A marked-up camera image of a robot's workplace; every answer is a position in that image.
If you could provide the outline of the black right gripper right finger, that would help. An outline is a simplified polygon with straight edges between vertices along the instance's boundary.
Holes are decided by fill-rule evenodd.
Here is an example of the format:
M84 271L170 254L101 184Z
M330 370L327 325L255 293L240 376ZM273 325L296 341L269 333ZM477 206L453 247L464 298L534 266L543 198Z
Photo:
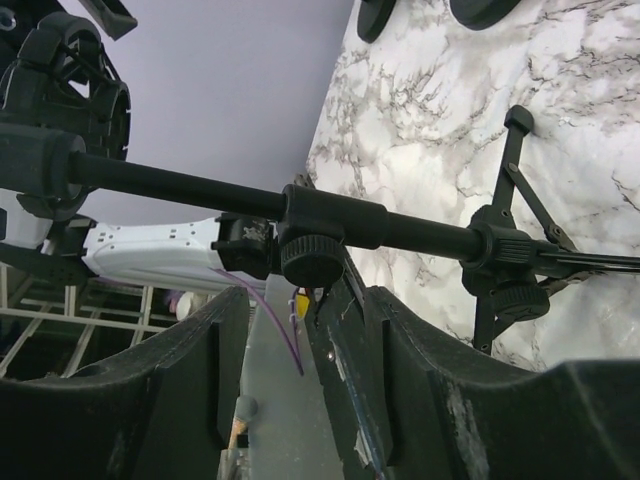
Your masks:
M639 364L502 363L346 282L314 298L314 358L348 479L635 479Z

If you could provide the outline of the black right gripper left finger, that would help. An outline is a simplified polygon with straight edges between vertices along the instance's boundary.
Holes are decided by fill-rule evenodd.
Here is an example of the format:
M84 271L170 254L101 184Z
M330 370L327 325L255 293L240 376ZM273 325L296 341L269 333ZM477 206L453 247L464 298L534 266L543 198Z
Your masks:
M187 319L68 378L1 383L5 479L213 479L248 337L232 287Z

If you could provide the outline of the black tripod shock-mount stand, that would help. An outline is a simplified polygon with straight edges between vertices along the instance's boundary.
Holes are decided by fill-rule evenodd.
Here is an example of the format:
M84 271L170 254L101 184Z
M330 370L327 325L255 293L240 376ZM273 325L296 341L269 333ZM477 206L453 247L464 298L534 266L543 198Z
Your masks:
M639 271L635 257L579 251L552 219L519 168L534 128L523 106L506 113L491 203L461 228L309 187L290 184L278 194L130 164L129 90L95 25L58 10L23 39L1 79L1 190L17 193L37 217L72 218L90 193L105 188L264 219L277 242L272 274L307 289L343 277L348 247L455 259L476 300L473 345L484 353L512 324L545 315L551 297L570 283Z

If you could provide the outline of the black clip desk stand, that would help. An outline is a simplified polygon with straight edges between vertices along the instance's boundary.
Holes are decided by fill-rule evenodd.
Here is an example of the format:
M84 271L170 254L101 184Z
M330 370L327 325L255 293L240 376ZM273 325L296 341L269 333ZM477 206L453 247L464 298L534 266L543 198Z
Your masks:
M490 28L504 19L520 0L450 0L455 20L472 31Z

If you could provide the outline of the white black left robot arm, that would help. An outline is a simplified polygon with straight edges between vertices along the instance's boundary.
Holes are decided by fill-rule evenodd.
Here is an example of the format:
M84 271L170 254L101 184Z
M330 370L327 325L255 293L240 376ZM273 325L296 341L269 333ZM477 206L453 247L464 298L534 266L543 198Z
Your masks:
M230 213L181 224L120 226L27 211L1 193L1 261L55 285L89 279L212 293L241 279L258 290L277 269L269 221Z

